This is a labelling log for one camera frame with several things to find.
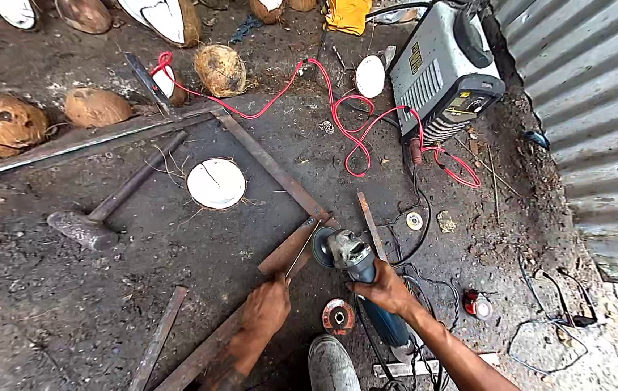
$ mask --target hammer handle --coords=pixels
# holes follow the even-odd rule
[[[118,208],[123,201],[125,201],[131,193],[142,184],[142,182],[145,182],[150,174],[155,171],[155,167],[162,164],[165,160],[165,156],[174,151],[176,147],[178,147],[183,140],[186,139],[186,137],[188,137],[188,133],[183,130],[179,131],[172,141],[170,141],[166,147],[162,148],[162,152],[157,151],[150,156],[147,163],[143,164],[138,171],[135,171],[133,176],[121,185],[121,187],[102,201],[101,204],[99,204],[99,206],[96,207],[88,217],[95,221],[104,221],[106,217],[109,217],[109,215],[112,214],[112,212]]]

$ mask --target red welding cable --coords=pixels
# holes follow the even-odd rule
[[[159,55],[159,57],[157,59],[157,66],[154,69],[152,69],[150,74],[154,75],[159,70],[165,69],[166,66],[170,66],[172,64],[172,59],[173,59],[173,54],[170,51],[164,51],[164,52],[160,53],[160,55]],[[365,137],[367,137],[367,134],[369,133],[369,130],[371,130],[374,127],[374,125],[378,121],[380,121],[382,118],[384,118],[388,113],[391,113],[392,111],[396,111],[396,110],[399,110],[399,109],[405,109],[405,110],[409,110],[418,119],[419,136],[420,136],[420,149],[421,149],[421,151],[425,152],[426,150],[435,150],[435,155],[434,155],[435,162],[437,163],[438,166],[440,166],[440,168],[442,168],[444,170],[445,173],[447,173],[450,177],[452,177],[456,182],[464,184],[466,186],[473,187],[473,188],[476,188],[476,187],[480,186],[480,180],[476,176],[475,172],[463,160],[461,160],[460,158],[458,158],[456,156],[450,155],[444,148],[441,148],[441,147],[423,147],[423,144],[424,144],[424,131],[422,129],[422,121],[420,120],[417,111],[415,111],[415,110],[413,110],[413,109],[411,109],[410,107],[407,107],[407,106],[396,106],[393,109],[389,109],[389,110],[385,111],[384,113],[382,113],[374,121],[370,122],[369,126],[367,126],[367,123],[369,121],[369,117],[374,112],[374,103],[371,100],[367,99],[366,97],[364,97],[362,95],[353,94],[353,95],[349,95],[349,96],[343,97],[343,98],[339,99],[337,102],[333,102],[333,94],[330,93],[331,91],[333,91],[333,87],[331,86],[331,78],[329,77],[329,74],[326,71],[326,68],[323,67],[323,64],[321,64],[318,60],[316,60],[314,58],[308,58],[306,61],[300,61],[297,64],[297,66],[295,67],[295,71],[292,73],[292,77],[289,79],[289,81],[287,82],[285,87],[277,95],[275,95],[275,97],[273,97],[273,99],[271,99],[260,111],[258,111],[256,114],[252,114],[252,115],[244,114],[241,111],[236,110],[232,106],[227,105],[225,102],[222,102],[221,100],[217,99],[216,97],[212,97],[212,96],[209,96],[209,95],[201,94],[201,93],[199,93],[197,91],[193,91],[193,90],[190,90],[190,89],[184,87],[183,85],[179,84],[176,80],[174,80],[174,78],[168,72],[165,72],[165,75],[167,77],[169,77],[169,79],[172,80],[172,82],[177,87],[181,88],[182,90],[187,91],[188,93],[194,94],[194,95],[196,95],[198,97],[204,97],[204,98],[207,98],[207,99],[209,99],[209,100],[211,100],[213,102],[216,102],[216,103],[222,105],[225,109],[227,109],[229,111],[232,111],[233,113],[237,114],[238,116],[240,116],[242,118],[245,118],[246,120],[255,120],[256,118],[261,117],[263,115],[263,113],[265,113],[270,108],[270,106],[272,106],[272,104],[275,103],[275,101],[277,101],[278,98],[289,89],[289,87],[295,81],[295,77],[297,76],[297,72],[299,72],[299,69],[304,65],[305,62],[314,64],[321,71],[323,77],[326,80],[326,85],[327,85],[327,87],[329,89],[329,105],[331,107],[331,116],[333,117],[333,122],[338,127],[338,129],[343,134],[343,136],[348,137],[352,142],[355,143],[355,147],[350,151],[350,153],[348,153],[348,155],[345,157],[345,161],[344,161],[345,169],[347,170],[348,173],[350,173],[350,175],[353,175],[355,177],[364,177],[366,172],[367,172],[367,170],[369,170],[369,168],[372,166],[372,157],[369,154],[369,150],[367,149],[367,147],[363,143],[363,141],[365,140]],[[338,107],[340,106],[340,104],[342,102],[345,102],[345,101],[350,100],[350,99],[361,100],[362,102],[365,102],[367,104],[367,106],[369,106],[369,115],[367,116],[367,119],[365,120],[365,123],[363,123],[362,126],[360,126],[357,129],[346,129],[345,126],[343,126],[342,122],[340,122],[340,118],[338,117]],[[367,128],[366,128],[366,130],[362,133],[362,135],[359,138],[354,137],[352,135],[352,133],[356,133],[356,132],[359,132],[360,130],[364,129],[365,126],[367,126]],[[350,157],[355,153],[355,151],[358,148],[361,149],[365,153],[365,156],[367,158],[367,168],[362,173],[354,173],[348,167],[348,160],[350,159]],[[441,164],[439,162],[439,156],[438,156],[439,152],[442,152],[442,153],[444,153],[446,155],[451,156],[457,163],[459,163],[461,166],[463,166],[463,168],[473,177],[473,182],[469,182],[467,180],[462,179],[457,174],[455,174],[454,172],[449,170],[446,166]]]

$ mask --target metal frame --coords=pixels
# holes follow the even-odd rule
[[[144,87],[160,106],[162,117],[137,117],[119,124],[93,129],[92,131],[72,131],[69,134],[36,147],[31,151],[6,159],[0,163],[0,173],[18,168],[23,165],[34,164],[38,161],[60,157],[60,161],[72,159],[75,152],[87,147],[95,147],[105,144],[109,149],[121,146],[132,141],[132,136],[138,138],[151,138],[161,134],[176,131],[191,125],[199,124],[207,120],[217,119],[222,127],[229,131],[241,143],[246,150],[261,164],[261,166],[299,203],[309,214],[309,218],[302,223],[283,243],[281,243],[263,262],[258,269],[264,274],[286,272],[295,259],[295,265],[289,271],[289,277],[295,276],[308,260],[312,257],[311,251],[304,249],[315,222],[322,220],[325,226],[338,229],[338,222],[331,217],[325,208],[314,200],[308,191],[287,171],[283,170],[278,162],[263,149],[263,147],[251,137],[251,135],[229,113],[218,104],[198,104],[183,109],[174,109],[171,104],[162,98],[154,80],[145,68],[140,64],[137,57],[126,54],[128,64],[133,68],[133,73],[139,78]],[[181,391],[188,386],[204,369],[206,369],[218,352],[223,349],[239,330],[239,320],[243,312],[244,304],[227,318],[212,334],[201,343],[157,388],[156,391]]]

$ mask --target hammer head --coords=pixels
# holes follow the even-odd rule
[[[101,221],[92,220],[81,211],[56,211],[46,222],[63,235],[78,243],[102,251],[112,248],[119,241],[119,236]]]

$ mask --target dirt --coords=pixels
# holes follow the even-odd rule
[[[124,63],[122,50],[154,66],[157,55],[172,47],[119,10],[112,12],[124,25],[104,35],[88,35],[70,29],[49,4],[43,9],[39,32],[20,32],[0,21],[0,91],[42,107],[54,124],[65,122],[64,94],[78,86],[98,86],[122,94],[131,103],[150,105]],[[198,10],[203,21],[215,18],[213,26],[204,24],[207,42],[226,43],[246,18],[248,4],[232,2],[227,11],[199,5]],[[279,24],[264,26],[234,46],[256,83],[234,100],[246,112],[259,110],[301,59],[316,54],[321,15],[316,10],[288,9],[285,18],[289,31]],[[330,49],[333,45],[348,65],[357,64],[386,45],[400,47],[411,28],[412,24],[368,26],[363,37],[329,33],[321,61],[335,83],[341,70]],[[495,47],[507,93],[470,134],[462,132],[458,137],[466,144],[476,137],[479,156],[485,156],[483,162],[488,165],[490,149],[496,172],[521,196],[498,183],[498,223],[492,178],[484,168],[476,169],[482,186],[470,189],[453,183],[426,155],[425,165],[419,168],[419,185],[433,207],[429,213],[420,212],[426,221],[431,216],[431,226],[426,245],[415,259],[427,278],[451,282],[459,291],[475,287],[488,292],[495,314],[488,322],[478,321],[465,314],[446,289],[427,284],[424,289],[446,325],[452,324],[458,308],[454,335],[474,351],[498,352],[499,369],[523,389],[618,389],[618,285],[600,282],[572,227],[549,153],[518,138],[523,130],[538,129],[538,123],[505,56],[504,43]],[[194,50],[172,51],[174,67],[185,83],[200,90],[191,64]],[[349,76],[341,93],[350,88],[346,85],[351,85]],[[376,110],[391,105],[387,86],[376,100]],[[366,194],[377,223],[416,201],[401,166],[399,135],[389,124],[376,125],[365,139],[372,167],[365,177],[352,177],[343,159],[354,145],[339,131],[330,134],[321,127],[331,120],[328,107],[322,81],[298,79],[260,119],[239,121],[344,227],[362,232],[367,227],[357,191]],[[363,114],[348,109],[339,114],[348,127],[365,120]],[[61,125],[53,137],[71,129],[72,125]],[[184,285],[191,290],[148,384],[151,390],[264,279],[256,266],[304,221],[305,212],[215,121],[187,130],[190,136],[173,155],[174,161],[181,165],[185,160],[185,167],[191,169],[209,157],[231,157],[249,181],[247,200],[224,213],[199,210],[180,187],[180,178],[155,173],[107,220],[120,232],[120,243],[112,251],[92,253],[81,248],[47,226],[45,219],[55,210],[95,207],[156,151],[153,145],[166,143],[167,135],[0,175],[0,390],[126,389],[174,286]],[[454,140],[444,146],[472,161]],[[349,164],[355,171],[366,167],[359,151]],[[455,223],[452,232],[437,226],[436,216],[445,210]],[[403,252],[409,253],[419,232],[410,231],[403,221],[395,232]],[[387,230],[381,235],[393,259],[395,240]],[[522,280],[519,257],[529,275],[543,268],[555,276],[558,266],[566,267],[588,286],[597,304],[600,324],[574,332],[589,354],[570,369],[544,376],[508,355],[516,326],[527,319],[543,319]],[[585,311],[571,281],[557,279],[570,297],[572,310]],[[299,273],[292,283],[291,315],[253,369],[247,387],[310,387],[305,369],[309,343],[323,330],[323,306],[331,298],[350,297],[343,281],[339,273],[318,264],[309,264]],[[560,315],[554,287],[543,278],[533,283],[550,314]],[[383,379],[372,374],[376,358],[365,331],[358,326],[341,341],[351,354],[362,388],[381,386]],[[514,348],[513,353],[544,369],[562,367],[581,352],[578,342],[559,338],[547,324],[524,326]],[[379,349],[388,354],[385,346]],[[418,382],[420,389],[431,386],[426,377]]]

